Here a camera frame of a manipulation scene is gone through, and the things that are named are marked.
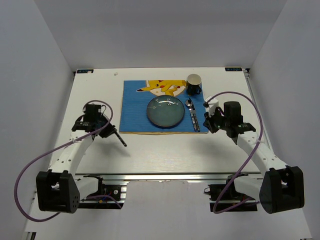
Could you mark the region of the dark blue paper cup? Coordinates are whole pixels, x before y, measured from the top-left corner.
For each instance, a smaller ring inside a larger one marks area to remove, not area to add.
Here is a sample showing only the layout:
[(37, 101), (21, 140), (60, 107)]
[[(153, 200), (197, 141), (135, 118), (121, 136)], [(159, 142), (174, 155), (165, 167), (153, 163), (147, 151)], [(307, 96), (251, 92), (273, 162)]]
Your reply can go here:
[(189, 96), (200, 95), (202, 79), (198, 74), (190, 74), (186, 79), (186, 92)]

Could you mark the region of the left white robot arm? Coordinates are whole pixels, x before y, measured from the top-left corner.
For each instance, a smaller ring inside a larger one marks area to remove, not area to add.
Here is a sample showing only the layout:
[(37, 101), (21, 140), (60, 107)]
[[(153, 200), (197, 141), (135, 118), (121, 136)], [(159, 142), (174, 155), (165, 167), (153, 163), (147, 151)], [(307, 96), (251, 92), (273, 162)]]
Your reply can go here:
[(87, 104), (83, 115), (77, 118), (70, 133), (70, 145), (63, 147), (60, 157), (48, 168), (36, 176), (38, 207), (41, 211), (56, 213), (74, 213), (80, 201), (92, 196), (99, 200), (105, 196), (106, 187), (102, 179), (96, 176), (77, 178), (76, 171), (87, 149), (96, 136), (107, 137), (108, 130), (114, 126), (105, 126), (109, 119), (102, 112), (102, 105)]

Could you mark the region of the spoon with black handle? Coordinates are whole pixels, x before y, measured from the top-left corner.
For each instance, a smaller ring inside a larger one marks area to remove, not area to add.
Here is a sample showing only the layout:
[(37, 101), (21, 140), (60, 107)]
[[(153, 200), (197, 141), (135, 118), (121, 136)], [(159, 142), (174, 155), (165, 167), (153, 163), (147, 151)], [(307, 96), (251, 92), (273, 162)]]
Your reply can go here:
[(200, 129), (198, 127), (198, 123), (197, 123), (197, 120), (196, 120), (196, 114), (195, 114), (195, 110), (194, 110), (194, 105), (193, 105), (193, 102), (192, 100), (189, 98), (185, 101), (185, 105), (188, 107), (189, 109), (189, 112), (190, 112), (190, 117), (191, 117), (191, 120), (192, 120), (192, 124), (193, 124), (193, 128), (194, 128), (194, 131), (195, 132), (199, 132)]

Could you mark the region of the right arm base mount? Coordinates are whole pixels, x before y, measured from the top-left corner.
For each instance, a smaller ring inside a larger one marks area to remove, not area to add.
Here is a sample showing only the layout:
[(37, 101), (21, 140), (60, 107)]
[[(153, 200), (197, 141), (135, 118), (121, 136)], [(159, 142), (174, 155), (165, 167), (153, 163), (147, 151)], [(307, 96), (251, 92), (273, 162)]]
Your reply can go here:
[[(224, 189), (226, 185), (225, 179), (217, 179), (209, 181), (207, 186), (204, 188), (203, 193), (209, 197), (209, 207), (210, 211), (214, 212), (214, 205)], [(227, 190), (221, 197), (220, 201), (218, 202), (218, 205), (216, 207), (216, 211), (222, 211), (224, 209), (233, 207), (234, 205), (240, 203), (241, 201), (247, 199), (248, 196), (244, 195), (242, 193), (230, 193), (229, 190)], [(257, 212), (258, 211), (258, 204), (256, 201), (248, 200), (242, 205), (239, 205), (233, 209), (227, 210), (227, 212)]]

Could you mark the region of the knife with black handle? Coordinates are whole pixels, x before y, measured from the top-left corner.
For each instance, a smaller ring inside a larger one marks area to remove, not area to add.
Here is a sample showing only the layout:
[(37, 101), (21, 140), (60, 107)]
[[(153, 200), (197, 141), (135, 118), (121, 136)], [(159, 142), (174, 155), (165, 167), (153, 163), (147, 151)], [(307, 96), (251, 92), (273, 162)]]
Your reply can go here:
[(199, 125), (199, 122), (198, 122), (197, 115), (196, 115), (195, 106), (193, 104), (193, 101), (190, 98), (188, 99), (188, 103), (189, 103), (189, 111), (190, 111), (190, 114), (191, 114), (192, 124), (194, 126), (194, 131), (195, 132), (200, 132), (201, 129), (200, 129), (200, 125)]

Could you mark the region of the blue pikachu placemat cloth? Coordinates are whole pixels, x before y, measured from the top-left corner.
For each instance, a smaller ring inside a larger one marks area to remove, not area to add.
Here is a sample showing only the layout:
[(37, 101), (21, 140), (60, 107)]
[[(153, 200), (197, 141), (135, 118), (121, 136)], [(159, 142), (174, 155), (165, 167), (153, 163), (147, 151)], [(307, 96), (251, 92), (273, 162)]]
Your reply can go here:
[(203, 93), (188, 95), (185, 80), (126, 80), (119, 131), (124, 134), (206, 134)]

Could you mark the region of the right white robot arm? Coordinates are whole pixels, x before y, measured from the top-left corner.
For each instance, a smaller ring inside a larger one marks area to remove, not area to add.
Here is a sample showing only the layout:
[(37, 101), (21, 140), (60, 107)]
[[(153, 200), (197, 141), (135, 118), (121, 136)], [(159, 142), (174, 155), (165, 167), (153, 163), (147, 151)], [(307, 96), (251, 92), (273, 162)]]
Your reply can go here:
[(245, 195), (258, 201), (269, 214), (302, 208), (305, 205), (304, 175), (297, 166), (289, 166), (262, 142), (252, 124), (243, 121), (241, 105), (225, 102), (223, 108), (215, 99), (208, 104), (204, 126), (211, 133), (219, 130), (242, 149), (261, 173), (254, 178), (241, 170), (228, 176), (223, 193), (236, 200)]

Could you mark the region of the teal ceramic plate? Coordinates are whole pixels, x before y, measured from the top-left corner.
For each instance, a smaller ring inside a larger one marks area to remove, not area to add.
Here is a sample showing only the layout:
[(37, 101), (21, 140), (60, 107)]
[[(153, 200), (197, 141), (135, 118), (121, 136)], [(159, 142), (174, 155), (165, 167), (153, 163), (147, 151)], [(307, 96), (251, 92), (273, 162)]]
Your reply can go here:
[(177, 127), (185, 118), (185, 105), (174, 96), (154, 97), (146, 106), (146, 117), (150, 124), (161, 129)]

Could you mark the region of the fork with black handle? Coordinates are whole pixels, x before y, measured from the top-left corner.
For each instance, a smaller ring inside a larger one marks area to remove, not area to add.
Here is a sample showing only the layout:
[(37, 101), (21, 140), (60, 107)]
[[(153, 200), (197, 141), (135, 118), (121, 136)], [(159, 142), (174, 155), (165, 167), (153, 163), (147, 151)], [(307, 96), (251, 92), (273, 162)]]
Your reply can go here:
[(120, 134), (115, 131), (114, 134), (116, 135), (116, 137), (119, 139), (119, 141), (123, 144), (124, 147), (127, 147), (126, 142), (123, 140), (123, 138), (120, 136)]

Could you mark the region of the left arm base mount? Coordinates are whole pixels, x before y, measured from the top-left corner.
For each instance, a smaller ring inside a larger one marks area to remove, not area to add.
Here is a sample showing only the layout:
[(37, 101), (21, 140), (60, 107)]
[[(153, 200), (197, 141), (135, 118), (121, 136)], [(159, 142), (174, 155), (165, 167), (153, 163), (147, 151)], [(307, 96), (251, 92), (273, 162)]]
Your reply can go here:
[(120, 210), (125, 203), (126, 182), (85, 175), (76, 184), (80, 192), (79, 209)]

